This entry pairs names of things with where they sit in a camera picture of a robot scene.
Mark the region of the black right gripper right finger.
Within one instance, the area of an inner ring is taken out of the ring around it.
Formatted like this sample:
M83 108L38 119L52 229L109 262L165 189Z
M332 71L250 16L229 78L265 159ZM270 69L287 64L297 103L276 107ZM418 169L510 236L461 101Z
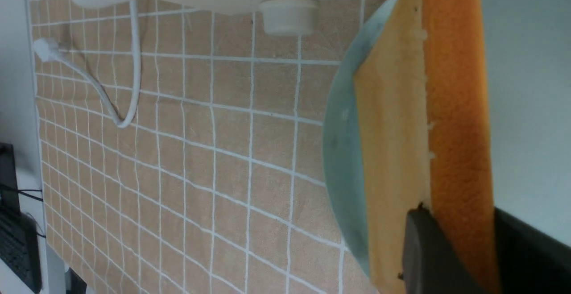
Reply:
M504 294L569 294L571 249L520 219L494 209Z

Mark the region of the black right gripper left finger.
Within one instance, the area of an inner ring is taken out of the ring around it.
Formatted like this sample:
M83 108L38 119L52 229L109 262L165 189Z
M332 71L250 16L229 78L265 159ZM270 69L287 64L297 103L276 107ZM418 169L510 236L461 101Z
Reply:
M485 294L423 203L406 214L402 272L406 294Z

